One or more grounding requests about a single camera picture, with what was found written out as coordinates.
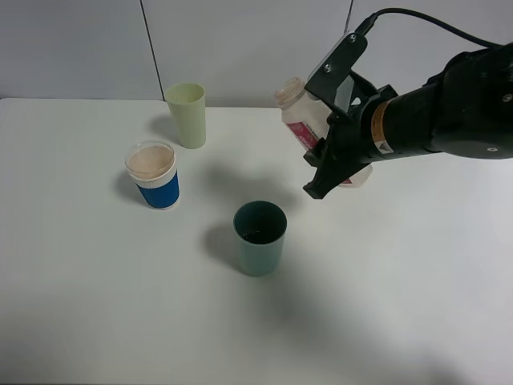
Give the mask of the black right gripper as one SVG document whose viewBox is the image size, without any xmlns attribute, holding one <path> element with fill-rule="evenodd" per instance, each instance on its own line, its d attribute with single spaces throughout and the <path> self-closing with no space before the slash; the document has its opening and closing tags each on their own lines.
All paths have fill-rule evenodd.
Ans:
<svg viewBox="0 0 513 385">
<path fill-rule="evenodd" d="M 379 160 L 371 139 L 371 118 L 378 106 L 397 92 L 389 85 L 376 88 L 369 83 L 344 85 L 336 108 L 328 118 L 329 133 L 308 150 L 303 158 L 316 172 L 303 190 L 322 200 L 338 185 Z"/>
</svg>

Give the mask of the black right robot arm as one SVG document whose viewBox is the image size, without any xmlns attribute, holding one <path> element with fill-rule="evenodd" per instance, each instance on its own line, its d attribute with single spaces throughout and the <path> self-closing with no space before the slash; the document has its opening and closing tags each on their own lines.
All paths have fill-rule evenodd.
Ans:
<svg viewBox="0 0 513 385">
<path fill-rule="evenodd" d="M 323 199 L 373 162 L 447 153 L 512 157 L 512 46 L 456 55 L 420 88 L 398 95 L 352 70 L 365 49 L 341 43 L 305 89 L 331 111 L 329 131 L 304 155 L 314 168 L 304 190 Z"/>
</svg>

